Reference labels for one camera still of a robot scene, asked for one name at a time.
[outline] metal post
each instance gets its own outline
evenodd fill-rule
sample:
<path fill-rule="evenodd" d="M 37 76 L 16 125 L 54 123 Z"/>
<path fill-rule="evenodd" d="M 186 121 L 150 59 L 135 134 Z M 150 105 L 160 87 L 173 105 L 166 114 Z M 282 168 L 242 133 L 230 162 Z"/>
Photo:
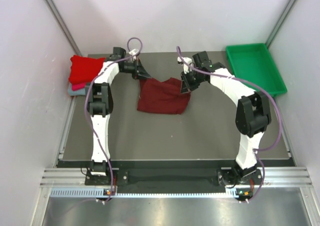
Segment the metal post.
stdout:
<path fill-rule="evenodd" d="M 285 6 L 280 18 L 276 22 L 272 32 L 270 33 L 268 39 L 265 42 L 265 45 L 266 45 L 267 48 L 269 48 L 270 45 L 272 44 L 272 42 L 274 41 L 277 33 L 279 32 L 281 26 L 283 25 L 284 21 L 288 17 L 289 13 L 291 12 L 291 10 L 294 7 L 294 5 L 296 4 L 296 2 L 297 2 L 297 0 L 289 0 L 287 5 Z"/>
<path fill-rule="evenodd" d="M 64 22 L 63 18 L 61 17 L 57 7 L 55 6 L 55 3 L 53 2 L 53 0 L 45 0 L 45 3 L 47 4 L 47 6 L 49 7 L 50 11 L 52 12 L 55 20 L 57 21 L 57 23 L 59 24 L 62 32 L 64 33 L 66 39 L 68 40 L 69 44 L 71 45 L 71 47 L 73 48 L 73 51 L 75 52 L 75 54 L 82 56 L 80 49 L 78 48 L 74 38 L 72 37 L 66 23 Z"/>

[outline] green tray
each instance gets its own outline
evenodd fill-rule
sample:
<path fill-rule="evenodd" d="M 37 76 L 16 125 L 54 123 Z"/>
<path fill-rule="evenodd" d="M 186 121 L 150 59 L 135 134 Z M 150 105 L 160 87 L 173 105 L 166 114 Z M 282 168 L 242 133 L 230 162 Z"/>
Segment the green tray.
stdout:
<path fill-rule="evenodd" d="M 232 73 L 248 80 L 275 97 L 287 92 L 286 85 L 264 43 L 231 45 L 226 47 L 226 57 Z"/>

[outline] bright red cloth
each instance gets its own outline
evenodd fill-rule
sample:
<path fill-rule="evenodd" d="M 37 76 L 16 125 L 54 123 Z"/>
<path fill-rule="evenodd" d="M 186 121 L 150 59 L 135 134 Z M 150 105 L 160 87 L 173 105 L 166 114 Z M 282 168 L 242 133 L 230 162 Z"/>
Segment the bright red cloth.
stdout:
<path fill-rule="evenodd" d="M 71 89 L 72 91 L 82 90 L 86 86 L 85 82 L 72 84 Z"/>
<path fill-rule="evenodd" d="M 182 82 L 176 78 L 160 82 L 154 78 L 140 80 L 137 110 L 154 114 L 182 114 L 190 93 L 180 93 Z"/>
<path fill-rule="evenodd" d="M 105 58 L 90 58 L 74 55 L 70 58 L 71 73 L 69 82 L 73 85 L 91 82 L 100 72 Z"/>

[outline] wall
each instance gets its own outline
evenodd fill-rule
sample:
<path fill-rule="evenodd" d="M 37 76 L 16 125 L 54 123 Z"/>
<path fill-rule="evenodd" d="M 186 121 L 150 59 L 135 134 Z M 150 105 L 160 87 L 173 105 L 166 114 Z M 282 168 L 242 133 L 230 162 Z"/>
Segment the wall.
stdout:
<path fill-rule="evenodd" d="M 288 0 L 54 0 L 84 55 L 139 37 L 144 52 L 221 51 L 267 40 Z"/>
<path fill-rule="evenodd" d="M 277 104 L 295 159 L 307 166 L 320 198 L 319 7 L 319 0 L 298 0 L 270 52 L 288 89 Z"/>
<path fill-rule="evenodd" d="M 0 8 L 0 225 L 24 226 L 58 150 L 73 51 L 44 0 Z"/>

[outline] red cloth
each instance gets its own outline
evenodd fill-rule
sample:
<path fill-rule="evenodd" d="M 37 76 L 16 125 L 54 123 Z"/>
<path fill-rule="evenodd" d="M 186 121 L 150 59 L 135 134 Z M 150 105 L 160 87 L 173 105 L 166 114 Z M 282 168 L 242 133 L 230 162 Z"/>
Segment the red cloth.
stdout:
<path fill-rule="evenodd" d="M 82 90 L 86 86 L 85 82 L 72 84 L 71 89 L 72 91 Z"/>
<path fill-rule="evenodd" d="M 182 82 L 176 78 L 160 82 L 154 78 L 140 80 L 138 111 L 154 114 L 182 114 L 190 93 L 180 93 Z"/>
<path fill-rule="evenodd" d="M 91 82 L 100 72 L 105 58 L 90 58 L 74 55 L 70 58 L 71 73 L 69 82 L 71 84 L 81 84 Z"/>

